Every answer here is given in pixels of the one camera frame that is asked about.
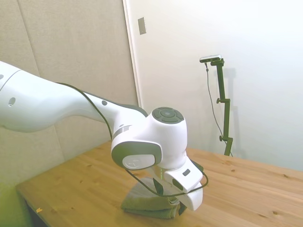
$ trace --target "door frame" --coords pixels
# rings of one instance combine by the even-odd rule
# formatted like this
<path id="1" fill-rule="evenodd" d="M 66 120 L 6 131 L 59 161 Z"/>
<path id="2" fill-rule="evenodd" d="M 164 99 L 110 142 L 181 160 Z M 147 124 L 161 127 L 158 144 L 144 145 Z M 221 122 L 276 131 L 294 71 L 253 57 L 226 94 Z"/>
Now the door frame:
<path id="1" fill-rule="evenodd" d="M 127 35 L 128 35 L 128 42 L 129 42 L 129 49 L 131 52 L 131 58 L 132 58 L 132 65 L 133 65 L 133 71 L 134 71 L 134 83 L 135 83 L 135 87 L 136 87 L 136 93 L 137 93 L 137 98 L 138 98 L 138 105 L 141 108 L 144 108 L 143 105 L 143 100 L 142 100 L 142 89 L 140 86 L 140 77 L 139 77 L 139 73 L 138 73 L 138 68 L 136 66 L 136 54 L 134 51 L 135 48 L 135 43 L 132 39 L 133 34 L 132 34 L 132 24 L 130 23 L 129 17 L 130 17 L 130 10 L 129 10 L 129 0 L 123 0 L 123 7 L 124 7 L 124 15 L 125 15 L 125 22 L 126 22 L 126 28 L 127 28 Z"/>

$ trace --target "wood grain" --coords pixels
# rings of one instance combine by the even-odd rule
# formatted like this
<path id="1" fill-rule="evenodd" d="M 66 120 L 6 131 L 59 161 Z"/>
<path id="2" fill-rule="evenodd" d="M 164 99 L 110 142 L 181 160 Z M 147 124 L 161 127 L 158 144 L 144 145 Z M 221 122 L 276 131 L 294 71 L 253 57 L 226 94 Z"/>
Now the wood grain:
<path id="1" fill-rule="evenodd" d="M 50 227 L 301 227 L 303 172 L 187 149 L 209 177 L 202 205 L 173 220 L 124 213 L 136 184 L 111 159 L 110 142 L 17 186 Z M 134 172 L 137 177 L 145 171 Z"/>

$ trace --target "black cable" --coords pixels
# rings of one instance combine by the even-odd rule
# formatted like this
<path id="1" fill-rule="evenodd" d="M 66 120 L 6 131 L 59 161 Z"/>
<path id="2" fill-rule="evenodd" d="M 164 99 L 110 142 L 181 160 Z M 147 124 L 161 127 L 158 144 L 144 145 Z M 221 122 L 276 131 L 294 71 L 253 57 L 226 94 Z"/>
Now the black cable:
<path id="1" fill-rule="evenodd" d="M 83 91 L 81 91 L 81 90 L 78 89 L 77 87 L 74 87 L 73 85 L 65 84 L 65 83 L 57 83 L 57 84 L 61 84 L 61 85 L 65 85 L 65 86 L 71 87 L 71 88 L 75 89 L 76 91 L 78 91 L 80 94 L 82 94 L 82 95 L 83 95 L 83 96 L 92 104 L 92 106 L 96 109 L 96 111 L 101 115 L 101 117 L 103 118 L 103 120 L 105 121 L 105 123 L 106 123 L 106 125 L 107 125 L 107 127 L 108 127 L 108 131 L 109 131 L 110 138 L 112 139 L 112 137 L 113 137 L 113 136 L 112 136 L 112 131 L 111 131 L 110 127 L 109 127 L 109 124 L 108 124 L 108 122 L 107 122 L 105 116 L 100 112 L 100 110 L 99 110 L 99 109 L 96 107 L 96 105 L 91 101 L 91 99 L 88 98 L 88 96 L 87 96 Z M 196 162 L 194 162 L 194 161 L 192 161 L 192 162 L 194 163 L 194 165 L 200 166 L 198 163 L 196 163 Z M 188 194 L 188 193 L 197 191 L 197 190 L 199 190 L 199 189 L 201 189 L 201 188 L 204 188 L 204 187 L 207 186 L 207 184 L 208 184 L 208 177 L 207 177 L 207 175 L 206 175 L 202 170 L 200 170 L 201 173 L 203 174 L 203 176 L 205 176 L 205 178 L 206 178 L 206 183 L 203 184 L 202 186 L 200 186 L 200 187 L 198 187 L 198 188 L 195 188 L 195 189 L 189 191 L 188 193 L 183 192 L 183 193 L 173 194 L 173 195 L 161 195 L 161 194 L 156 193 L 156 192 L 153 191 L 152 189 L 150 189 L 146 184 L 144 184 L 142 181 L 140 181 L 140 180 L 139 180 L 134 174 L 132 174 L 130 171 L 128 171 L 127 169 L 126 169 L 126 171 L 127 171 L 127 173 L 128 173 L 130 176 L 132 176 L 132 177 L 133 177 L 134 179 L 136 179 L 140 184 L 142 184 L 147 190 L 149 190 L 150 192 L 154 193 L 155 195 L 158 195 L 158 196 L 161 196 L 161 197 L 175 197 L 175 196 L 185 195 L 185 194 Z"/>
<path id="2" fill-rule="evenodd" d="M 77 87 L 74 87 L 73 85 L 65 84 L 65 83 L 57 83 L 57 84 L 61 84 L 61 85 L 65 85 L 65 86 L 71 87 L 71 88 L 75 89 L 76 91 L 78 91 L 79 93 L 81 93 L 81 95 L 83 95 L 83 96 L 92 104 L 92 106 L 96 109 L 96 111 L 101 115 L 101 117 L 102 117 L 103 120 L 105 121 L 105 124 L 106 124 L 107 127 L 108 127 L 110 139 L 112 139 L 113 135 L 112 135 L 112 131 L 111 131 L 111 129 L 110 129 L 110 126 L 109 126 L 109 124 L 108 124 L 108 121 L 106 120 L 105 116 L 100 112 L 100 110 L 96 107 L 96 105 L 93 103 L 93 101 L 91 101 L 91 99 L 88 98 L 88 96 L 87 96 L 83 91 L 81 91 L 81 90 L 80 90 L 79 88 L 77 88 Z"/>
<path id="3" fill-rule="evenodd" d="M 212 105 L 212 111 L 213 111 L 214 120 L 216 121 L 216 124 L 217 124 L 217 126 L 218 126 L 218 129 L 219 129 L 219 131 L 220 131 L 220 133 L 221 133 L 221 136 L 223 137 L 223 134 L 222 134 L 221 128 L 220 128 L 220 126 L 219 126 L 219 124 L 218 124 L 216 115 L 214 114 L 213 99 L 212 99 L 212 95 L 210 94 L 210 89 L 209 89 L 209 76 L 208 76 L 208 71 L 209 71 L 209 69 L 208 69 L 208 67 L 207 67 L 207 63 L 206 63 L 206 62 L 205 62 L 205 66 L 206 66 L 206 73 L 207 73 L 207 89 L 208 89 L 208 94 L 209 94 L 209 97 L 210 97 L 210 103 L 211 103 L 211 105 Z"/>

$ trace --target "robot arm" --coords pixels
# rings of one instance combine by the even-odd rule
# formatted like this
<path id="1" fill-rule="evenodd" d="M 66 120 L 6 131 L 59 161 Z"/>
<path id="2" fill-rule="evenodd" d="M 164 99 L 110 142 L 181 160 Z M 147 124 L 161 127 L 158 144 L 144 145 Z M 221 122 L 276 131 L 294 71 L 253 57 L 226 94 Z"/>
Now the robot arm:
<path id="1" fill-rule="evenodd" d="M 160 107 L 147 115 L 139 107 L 84 94 L 108 121 L 113 133 L 111 156 L 117 165 L 147 169 L 172 194 L 201 186 L 203 175 L 185 151 L 187 126 L 180 112 Z M 105 122 L 79 91 L 0 61 L 0 126 L 33 132 L 75 115 Z M 202 203 L 202 188 L 177 198 L 196 210 Z"/>

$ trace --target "gray towel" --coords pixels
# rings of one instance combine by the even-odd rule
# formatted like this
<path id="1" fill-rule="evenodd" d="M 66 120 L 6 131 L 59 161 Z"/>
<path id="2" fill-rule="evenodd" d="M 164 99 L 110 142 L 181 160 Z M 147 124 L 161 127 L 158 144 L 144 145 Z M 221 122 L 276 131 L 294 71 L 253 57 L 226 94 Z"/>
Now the gray towel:
<path id="1" fill-rule="evenodd" d="M 143 178 L 141 181 L 156 191 L 151 178 Z M 125 197 L 121 208 L 134 214 L 170 219 L 175 217 L 178 206 L 179 200 L 176 197 L 157 196 L 137 183 Z"/>

